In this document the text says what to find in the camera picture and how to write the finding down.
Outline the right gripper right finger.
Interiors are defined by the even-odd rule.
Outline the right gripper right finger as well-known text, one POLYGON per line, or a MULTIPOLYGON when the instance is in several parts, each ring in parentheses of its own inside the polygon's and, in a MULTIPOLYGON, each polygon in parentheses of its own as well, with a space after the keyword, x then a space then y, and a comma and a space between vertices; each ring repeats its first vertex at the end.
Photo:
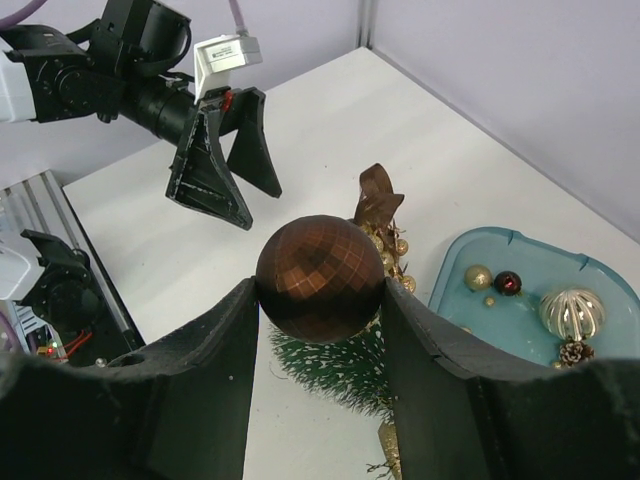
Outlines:
POLYGON ((437 316, 395 280, 382 326, 405 478, 638 477, 637 361, 526 361, 437 316))

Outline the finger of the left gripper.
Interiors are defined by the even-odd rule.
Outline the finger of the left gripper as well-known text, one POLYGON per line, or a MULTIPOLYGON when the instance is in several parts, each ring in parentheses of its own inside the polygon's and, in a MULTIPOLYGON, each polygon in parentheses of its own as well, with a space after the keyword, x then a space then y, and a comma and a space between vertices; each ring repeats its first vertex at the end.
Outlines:
POLYGON ((227 112, 236 137, 228 157, 230 170, 273 198, 282 194, 264 132, 266 94, 251 87, 234 92, 227 112))

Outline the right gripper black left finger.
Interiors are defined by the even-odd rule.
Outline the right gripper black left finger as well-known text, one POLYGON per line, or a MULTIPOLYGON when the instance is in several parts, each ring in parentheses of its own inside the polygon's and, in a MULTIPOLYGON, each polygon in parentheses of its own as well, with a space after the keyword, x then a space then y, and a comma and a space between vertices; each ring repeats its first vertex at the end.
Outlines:
POLYGON ((259 330, 253 279, 104 367, 1 357, 5 479, 239 479, 259 330))

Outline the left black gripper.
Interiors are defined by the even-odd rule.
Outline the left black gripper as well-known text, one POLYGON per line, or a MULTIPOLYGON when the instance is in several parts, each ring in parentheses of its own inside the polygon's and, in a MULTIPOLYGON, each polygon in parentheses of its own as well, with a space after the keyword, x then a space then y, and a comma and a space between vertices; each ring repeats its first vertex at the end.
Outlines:
POLYGON ((110 1, 102 16, 64 34, 41 24, 1 31, 1 120, 50 123, 125 116, 178 143, 165 196, 243 230, 253 225, 220 136, 232 131, 234 91, 197 105, 194 78, 175 71, 192 43, 191 20, 160 1, 110 1))

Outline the small green christmas tree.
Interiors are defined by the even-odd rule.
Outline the small green christmas tree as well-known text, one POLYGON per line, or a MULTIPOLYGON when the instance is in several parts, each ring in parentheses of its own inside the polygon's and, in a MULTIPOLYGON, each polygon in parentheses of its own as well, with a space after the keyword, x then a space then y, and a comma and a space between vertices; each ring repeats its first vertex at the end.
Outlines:
POLYGON ((269 339, 284 373, 306 391, 381 421, 379 440, 385 462, 369 469, 377 471, 380 479, 400 479, 393 395, 380 317, 375 316, 360 333, 336 343, 305 343, 275 327, 269 339))

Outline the teal plastic tray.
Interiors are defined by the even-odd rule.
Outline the teal plastic tray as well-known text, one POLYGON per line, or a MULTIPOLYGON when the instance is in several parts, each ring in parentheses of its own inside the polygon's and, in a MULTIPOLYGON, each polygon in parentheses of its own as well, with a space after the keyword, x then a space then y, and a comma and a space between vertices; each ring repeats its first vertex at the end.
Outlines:
POLYGON ((596 358, 638 359, 639 298, 633 288, 596 259, 515 230, 481 227, 457 237, 444 256, 428 307, 496 348, 549 366, 558 359, 561 341, 543 325, 539 303, 545 294, 571 287, 587 287, 604 303, 603 329, 588 342, 596 358), (492 274, 515 272, 523 281, 522 294, 471 291, 464 274, 476 264, 492 274))

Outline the brown matte bauble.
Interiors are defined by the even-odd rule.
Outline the brown matte bauble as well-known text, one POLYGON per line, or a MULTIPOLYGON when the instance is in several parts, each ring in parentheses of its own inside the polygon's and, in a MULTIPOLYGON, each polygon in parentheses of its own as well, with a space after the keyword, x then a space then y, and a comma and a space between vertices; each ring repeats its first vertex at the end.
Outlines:
POLYGON ((378 311, 385 274, 377 248, 354 223, 300 217, 266 242, 256 265, 259 303, 286 335, 329 344, 360 333, 378 311))

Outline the brown ribbon bow garland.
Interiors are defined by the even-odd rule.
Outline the brown ribbon bow garland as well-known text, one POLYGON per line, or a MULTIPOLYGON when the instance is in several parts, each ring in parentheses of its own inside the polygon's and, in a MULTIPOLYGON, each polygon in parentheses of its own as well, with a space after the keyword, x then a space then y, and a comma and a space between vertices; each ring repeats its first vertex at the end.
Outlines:
POLYGON ((410 293, 416 291, 415 279, 401 265, 408 253, 408 241, 395 221, 395 214, 405 195, 394 191, 386 169, 379 163, 365 169, 359 176, 359 199, 351 222, 373 242, 383 264, 384 274, 397 280, 410 293))

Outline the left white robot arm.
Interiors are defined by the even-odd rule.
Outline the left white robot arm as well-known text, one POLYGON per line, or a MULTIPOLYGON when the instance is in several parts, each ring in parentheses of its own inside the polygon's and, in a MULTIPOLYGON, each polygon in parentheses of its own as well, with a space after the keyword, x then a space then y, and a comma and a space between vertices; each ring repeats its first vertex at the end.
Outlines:
POLYGON ((281 195, 264 133, 266 96, 229 83, 232 71, 262 60, 237 2, 234 32, 201 42, 187 16, 159 1, 110 0, 67 34, 30 23, 37 8, 31 2, 1 22, 3 122, 125 117, 175 147, 170 200, 244 230, 253 218, 239 180, 281 195))

